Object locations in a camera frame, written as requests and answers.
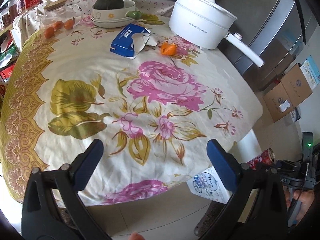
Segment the right hand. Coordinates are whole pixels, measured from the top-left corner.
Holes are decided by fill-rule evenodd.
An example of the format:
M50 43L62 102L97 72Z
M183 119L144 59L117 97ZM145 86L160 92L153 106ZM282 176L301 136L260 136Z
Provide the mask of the right hand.
M291 205L291 200L294 199L301 202L299 213L296 215L296 218L295 218L295 221L298 224L306 215L310 207L312 206L315 200L315 193L313 190L308 190L308 191L296 190L291 193L288 187L284 186L283 188L284 188L287 209Z

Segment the left hand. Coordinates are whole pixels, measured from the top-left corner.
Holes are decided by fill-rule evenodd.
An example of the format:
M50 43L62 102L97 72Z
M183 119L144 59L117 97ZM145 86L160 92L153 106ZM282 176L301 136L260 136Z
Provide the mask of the left hand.
M129 240L145 240L145 238L137 232L131 233Z

